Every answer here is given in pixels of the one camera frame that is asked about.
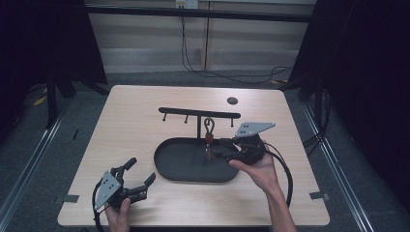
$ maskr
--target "metal hook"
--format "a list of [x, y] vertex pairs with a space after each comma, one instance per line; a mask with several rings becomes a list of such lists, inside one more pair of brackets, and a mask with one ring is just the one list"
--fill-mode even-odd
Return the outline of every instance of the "metal hook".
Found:
[[210, 117], [206, 118], [204, 120], [204, 126], [205, 126], [205, 129], [206, 129], [207, 133], [212, 133], [212, 131], [214, 130], [214, 127], [215, 127], [214, 119], [212, 119]]

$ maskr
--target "black oval tray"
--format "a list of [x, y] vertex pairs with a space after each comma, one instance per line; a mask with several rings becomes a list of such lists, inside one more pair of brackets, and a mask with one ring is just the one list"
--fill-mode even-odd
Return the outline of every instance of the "black oval tray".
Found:
[[158, 172], [170, 181], [224, 183], [232, 180], [238, 170], [229, 166], [222, 153], [237, 152], [235, 147], [221, 146], [217, 139], [211, 146], [214, 156], [205, 156], [204, 139], [175, 137], [163, 141], [154, 154]]

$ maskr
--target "wooden table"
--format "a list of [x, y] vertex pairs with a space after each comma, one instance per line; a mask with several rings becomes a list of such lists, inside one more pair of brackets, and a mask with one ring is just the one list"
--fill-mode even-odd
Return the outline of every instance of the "wooden table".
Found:
[[[227, 102], [238, 99], [236, 105]], [[154, 154], [171, 137], [196, 137], [196, 118], [185, 124], [183, 115], [159, 113], [160, 107], [237, 112], [234, 120], [215, 118], [215, 138], [232, 137], [242, 122], [275, 122], [260, 133], [283, 155], [293, 175], [290, 211], [297, 225], [326, 225], [330, 218], [319, 191], [289, 107], [281, 91], [227, 88], [115, 86], [107, 99], [69, 194], [76, 203], [64, 203], [58, 222], [66, 226], [94, 225], [91, 196], [105, 170], [136, 157], [124, 176], [125, 187], [141, 186], [157, 172]], [[287, 193], [287, 179], [277, 162], [279, 183]], [[266, 197], [244, 172], [224, 184], [179, 183], [157, 172], [148, 199], [132, 204], [132, 226], [267, 226], [271, 224]], [[102, 214], [102, 224], [107, 224]]]

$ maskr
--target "wire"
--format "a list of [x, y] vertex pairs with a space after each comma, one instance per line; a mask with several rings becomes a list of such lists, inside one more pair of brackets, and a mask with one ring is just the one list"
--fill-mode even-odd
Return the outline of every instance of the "wire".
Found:
[[292, 194], [293, 194], [293, 178], [292, 178], [292, 174], [290, 173], [289, 167], [287, 166], [286, 162], [284, 161], [283, 156], [280, 154], [280, 152], [278, 151], [278, 149], [276, 147], [274, 147], [273, 145], [269, 144], [269, 143], [263, 143], [265, 145], [268, 145], [269, 147], [273, 148], [278, 154], [275, 154], [271, 151], [266, 150], [265, 152], [270, 154], [271, 156], [273, 156], [274, 158], [276, 158], [279, 163], [282, 165], [283, 170], [286, 174], [287, 177], [287, 196], [286, 196], [286, 204], [287, 207], [290, 206], [290, 202], [292, 201]]
[[96, 227], [100, 232], [104, 232], [103, 227], [102, 227], [101, 222], [100, 222], [100, 214], [109, 207], [109, 205], [108, 205], [101, 212], [97, 212], [97, 209], [94, 208], [95, 205], [96, 205], [97, 189], [101, 186], [102, 181], [103, 181], [103, 178], [101, 178], [99, 180], [99, 182], [96, 184], [96, 186], [94, 187], [93, 196], [92, 196], [93, 198], [91, 199], [91, 203], [93, 205], [93, 212], [94, 212], [94, 221], [96, 222]]
[[330, 119], [330, 113], [331, 113], [331, 108], [332, 108], [332, 102], [329, 97], [329, 93], [324, 90], [325, 92], [325, 100], [323, 101], [323, 107], [326, 110], [326, 118], [325, 118], [325, 123], [324, 125], [320, 125], [321, 131], [318, 132], [316, 135], [314, 135], [312, 138], [308, 139], [307, 141], [304, 142], [304, 147], [308, 147], [312, 144], [315, 144], [313, 148], [307, 153], [307, 156], [309, 157], [313, 151], [317, 148], [317, 146], [322, 142], [323, 137], [325, 136], [326, 129], [329, 125], [329, 119]]
[[[265, 82], [268, 82], [272, 79], [272, 77], [276, 74], [282, 73], [286, 70], [292, 69], [293, 66], [277, 66], [271, 69], [271, 72], [269, 74], [253, 74], [253, 75], [222, 75], [216, 72], [209, 72], [209, 71], [196, 71], [193, 69], [192, 65], [190, 64], [190, 58], [188, 56], [188, 48], [187, 48], [187, 40], [186, 40], [186, 34], [185, 34], [185, 19], [181, 17], [181, 23], [182, 23], [182, 49], [181, 49], [181, 54], [182, 54], [182, 64], [184, 68], [192, 73], [195, 73], [197, 75], [200, 75], [202, 77], [206, 78], [216, 78], [216, 77], [222, 77], [226, 78], [232, 81], [236, 81], [239, 83], [244, 83], [244, 84], [262, 84]], [[244, 81], [244, 80], [238, 80], [235, 79], [236, 77], [267, 77], [263, 80], [260, 81]]]

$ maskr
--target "person's right hand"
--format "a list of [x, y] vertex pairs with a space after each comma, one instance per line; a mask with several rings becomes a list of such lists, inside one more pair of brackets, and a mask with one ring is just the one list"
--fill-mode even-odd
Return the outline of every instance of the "person's right hand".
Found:
[[256, 185], [265, 192], [279, 188], [274, 158], [269, 154], [265, 154], [263, 159], [254, 165], [246, 165], [236, 159], [231, 160], [229, 165], [248, 173]]
[[106, 218], [108, 219], [109, 231], [110, 232], [129, 232], [130, 231], [130, 221], [129, 221], [129, 211], [131, 206], [131, 200], [126, 198], [123, 200], [120, 209], [114, 209], [108, 207], [105, 210]]

